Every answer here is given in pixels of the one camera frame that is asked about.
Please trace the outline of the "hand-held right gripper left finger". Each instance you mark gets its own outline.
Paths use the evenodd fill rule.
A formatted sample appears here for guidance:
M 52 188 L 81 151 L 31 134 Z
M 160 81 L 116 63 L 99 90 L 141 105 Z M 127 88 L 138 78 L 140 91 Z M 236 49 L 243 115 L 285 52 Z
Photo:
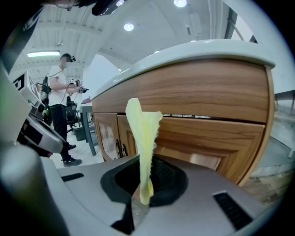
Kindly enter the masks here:
M 77 202 L 114 230 L 140 236 L 142 206 L 136 200 L 139 157 L 58 169 Z

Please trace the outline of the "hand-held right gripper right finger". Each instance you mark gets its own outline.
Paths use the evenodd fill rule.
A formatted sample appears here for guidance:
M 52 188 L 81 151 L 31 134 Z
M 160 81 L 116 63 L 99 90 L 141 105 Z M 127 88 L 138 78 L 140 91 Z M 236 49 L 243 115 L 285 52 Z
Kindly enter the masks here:
M 242 188 L 216 171 L 178 159 L 160 159 L 182 169 L 188 177 L 184 194 L 169 206 L 151 207 L 135 229 L 136 236 L 252 236 L 273 216 L 276 208 L 266 207 Z M 236 230 L 215 195 L 227 194 L 251 219 Z

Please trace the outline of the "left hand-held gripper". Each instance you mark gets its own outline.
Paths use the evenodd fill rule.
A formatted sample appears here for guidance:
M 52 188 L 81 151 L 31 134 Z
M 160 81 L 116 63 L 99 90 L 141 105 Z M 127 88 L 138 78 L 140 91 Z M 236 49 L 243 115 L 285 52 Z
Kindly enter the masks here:
M 37 87 L 28 71 L 14 79 L 12 83 L 32 106 L 30 113 L 34 115 L 26 118 L 19 132 L 18 142 L 42 149 L 49 153 L 63 153 L 67 150 L 67 142 L 65 139 L 43 120 L 39 119 L 44 117 L 43 112 L 45 106 L 40 99 Z

